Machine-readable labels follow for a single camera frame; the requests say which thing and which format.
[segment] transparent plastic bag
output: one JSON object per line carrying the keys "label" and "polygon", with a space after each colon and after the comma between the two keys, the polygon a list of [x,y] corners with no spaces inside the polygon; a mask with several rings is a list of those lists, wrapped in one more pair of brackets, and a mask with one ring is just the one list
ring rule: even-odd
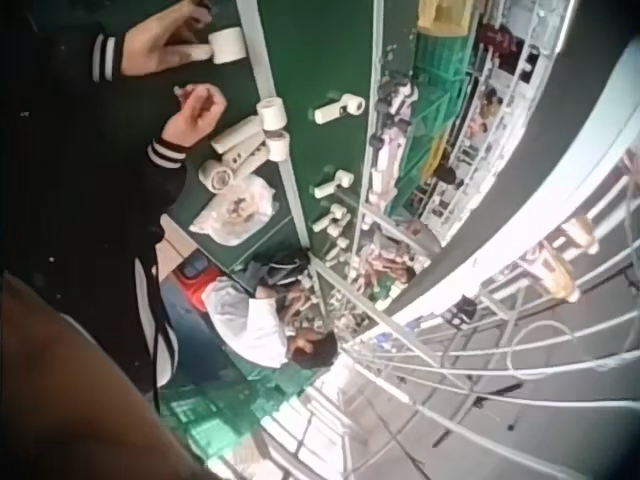
{"label": "transparent plastic bag", "polygon": [[249,175],[216,195],[189,230],[209,235],[221,245],[239,245],[264,227],[275,213],[273,193],[262,178]]}

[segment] white pipe connector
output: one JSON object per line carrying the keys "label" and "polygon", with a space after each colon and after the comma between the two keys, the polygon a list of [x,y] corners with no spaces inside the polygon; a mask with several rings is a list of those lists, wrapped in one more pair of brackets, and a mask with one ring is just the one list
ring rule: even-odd
{"label": "white pipe connector", "polygon": [[325,184],[319,185],[313,189],[313,196],[316,198],[324,198],[336,191],[336,188],[349,188],[353,184],[354,176],[345,170],[338,170],[333,180]]}
{"label": "white pipe connector", "polygon": [[347,248],[349,246],[349,239],[346,237],[339,237],[336,240],[336,244],[340,247],[340,248]]}
{"label": "white pipe connector", "polygon": [[360,115],[364,112],[366,105],[367,102],[364,98],[345,93],[337,102],[316,108],[313,112],[313,119],[318,125],[322,125],[347,114]]}
{"label": "white pipe connector", "polygon": [[324,217],[322,217],[320,220],[318,220],[313,225],[311,225],[311,229],[315,233],[318,233],[324,230],[325,228],[327,228],[331,223],[331,220],[333,220],[334,218],[341,219],[346,214],[347,214],[347,209],[345,207],[343,207],[339,203],[334,203],[331,205],[329,209],[329,213],[327,213]]}
{"label": "white pipe connector", "polygon": [[344,230],[344,227],[347,225],[347,223],[349,223],[349,220],[351,220],[351,214],[347,213],[344,217],[342,217],[342,219],[329,225],[327,227],[327,233],[334,238],[339,237],[342,234],[342,230]]}

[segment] hand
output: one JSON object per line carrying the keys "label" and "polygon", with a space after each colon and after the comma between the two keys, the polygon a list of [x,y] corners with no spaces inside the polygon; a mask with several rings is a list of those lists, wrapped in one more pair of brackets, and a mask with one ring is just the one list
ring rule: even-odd
{"label": "hand", "polygon": [[190,27],[202,28],[210,22],[209,11],[193,0],[182,0],[146,19],[124,37],[122,74],[141,76],[197,60],[189,48],[175,43],[196,43]]}
{"label": "hand", "polygon": [[218,124],[227,100],[217,87],[206,83],[176,89],[180,111],[167,121],[162,138],[190,148]]}

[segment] metal rail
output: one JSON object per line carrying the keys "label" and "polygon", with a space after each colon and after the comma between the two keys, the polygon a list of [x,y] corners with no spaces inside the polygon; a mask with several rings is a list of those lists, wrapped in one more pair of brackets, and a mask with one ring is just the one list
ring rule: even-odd
{"label": "metal rail", "polygon": [[[344,295],[358,308],[362,309],[362,311],[364,311],[375,321],[391,330],[391,332],[397,338],[399,338],[402,343],[416,352],[418,356],[420,356],[429,365],[432,365],[434,367],[438,366],[438,362],[433,359],[434,355],[431,350],[427,346],[420,343],[412,332],[404,328],[402,325],[396,323],[391,317],[376,309],[373,303],[356,292],[354,288],[349,285],[349,283],[336,275],[335,272],[333,272],[329,267],[327,267],[313,255],[311,256],[311,263],[318,271],[318,273],[320,273],[320,275],[322,275],[327,281],[332,283],[336,288],[340,289],[344,293]],[[447,374],[447,378],[459,387],[469,387],[468,382],[462,381],[453,375]]]}

